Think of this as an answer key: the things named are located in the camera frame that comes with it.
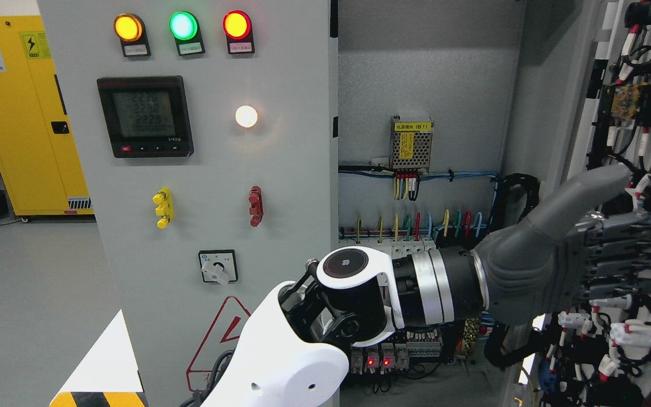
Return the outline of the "grey robot hand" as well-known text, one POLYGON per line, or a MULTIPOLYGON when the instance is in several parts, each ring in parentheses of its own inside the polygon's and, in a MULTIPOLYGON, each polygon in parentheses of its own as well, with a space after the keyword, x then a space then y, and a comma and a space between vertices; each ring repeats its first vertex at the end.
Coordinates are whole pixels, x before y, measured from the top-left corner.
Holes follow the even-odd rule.
POLYGON ((589 216, 630 178, 623 164, 581 173, 480 242, 473 255, 485 310, 517 326, 590 300, 651 295, 651 278, 640 276, 651 270, 651 212, 589 216))

